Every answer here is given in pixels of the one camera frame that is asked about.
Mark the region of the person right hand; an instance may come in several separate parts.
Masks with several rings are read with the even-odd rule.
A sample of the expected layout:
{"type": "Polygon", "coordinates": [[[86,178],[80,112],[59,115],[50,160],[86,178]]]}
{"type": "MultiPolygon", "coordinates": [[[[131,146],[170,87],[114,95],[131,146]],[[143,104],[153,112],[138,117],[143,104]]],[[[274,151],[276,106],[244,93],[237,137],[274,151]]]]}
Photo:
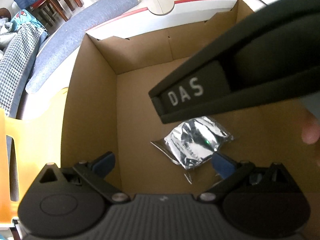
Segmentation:
{"type": "Polygon", "coordinates": [[[302,141],[308,145],[312,145],[319,141],[319,137],[319,121],[312,113],[306,111],[302,127],[302,141]]]}

